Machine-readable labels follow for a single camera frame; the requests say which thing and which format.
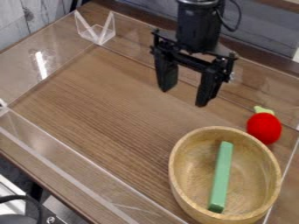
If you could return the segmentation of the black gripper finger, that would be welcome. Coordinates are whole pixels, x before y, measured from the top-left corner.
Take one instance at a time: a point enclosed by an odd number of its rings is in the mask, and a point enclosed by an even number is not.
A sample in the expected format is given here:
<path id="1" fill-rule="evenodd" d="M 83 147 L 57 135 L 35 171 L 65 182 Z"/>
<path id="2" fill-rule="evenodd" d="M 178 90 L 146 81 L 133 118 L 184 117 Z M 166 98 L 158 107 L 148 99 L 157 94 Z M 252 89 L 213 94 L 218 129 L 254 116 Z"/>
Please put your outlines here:
<path id="1" fill-rule="evenodd" d="M 177 84 L 178 66 L 176 61 L 162 52 L 153 53 L 157 86 L 166 92 Z"/>
<path id="2" fill-rule="evenodd" d="M 221 82 L 222 73 L 217 69 L 208 67 L 200 77 L 200 86 L 194 101 L 197 107 L 205 107 L 209 100 L 216 97 Z"/>

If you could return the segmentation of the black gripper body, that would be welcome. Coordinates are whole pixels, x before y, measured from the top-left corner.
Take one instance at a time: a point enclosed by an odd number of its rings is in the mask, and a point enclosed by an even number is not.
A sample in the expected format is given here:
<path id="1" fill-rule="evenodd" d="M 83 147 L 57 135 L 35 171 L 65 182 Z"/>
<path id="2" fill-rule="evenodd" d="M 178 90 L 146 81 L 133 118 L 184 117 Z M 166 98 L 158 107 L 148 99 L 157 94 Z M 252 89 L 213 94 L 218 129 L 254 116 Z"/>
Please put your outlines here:
<path id="1" fill-rule="evenodd" d="M 154 29 L 150 54 L 160 51 L 177 63 L 202 73 L 210 67 L 222 73 L 222 82 L 230 78 L 236 54 L 218 43 L 220 28 L 233 32 L 222 19 L 225 0 L 176 0 L 176 32 Z"/>

